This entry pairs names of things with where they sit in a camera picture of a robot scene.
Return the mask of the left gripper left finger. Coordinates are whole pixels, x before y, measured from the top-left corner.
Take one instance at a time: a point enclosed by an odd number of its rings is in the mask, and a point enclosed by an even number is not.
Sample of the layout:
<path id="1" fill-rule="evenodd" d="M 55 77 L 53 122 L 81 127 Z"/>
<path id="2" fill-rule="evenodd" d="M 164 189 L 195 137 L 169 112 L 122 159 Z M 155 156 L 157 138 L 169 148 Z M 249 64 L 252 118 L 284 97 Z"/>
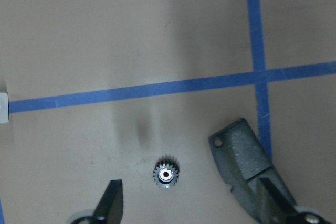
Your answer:
<path id="1" fill-rule="evenodd" d="M 121 223 L 123 217 L 123 181 L 111 180 L 92 214 L 74 217 L 69 223 Z"/>

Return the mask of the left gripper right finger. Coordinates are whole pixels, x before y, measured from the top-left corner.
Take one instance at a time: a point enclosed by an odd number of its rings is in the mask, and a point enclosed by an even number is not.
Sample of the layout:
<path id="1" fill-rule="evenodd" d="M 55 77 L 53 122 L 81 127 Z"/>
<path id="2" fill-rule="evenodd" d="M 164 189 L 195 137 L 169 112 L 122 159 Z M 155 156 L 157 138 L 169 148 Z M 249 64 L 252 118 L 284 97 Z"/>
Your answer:
<path id="1" fill-rule="evenodd" d="M 268 178 L 258 180 L 258 216 L 261 223 L 330 223 L 315 210 L 290 203 Z"/>

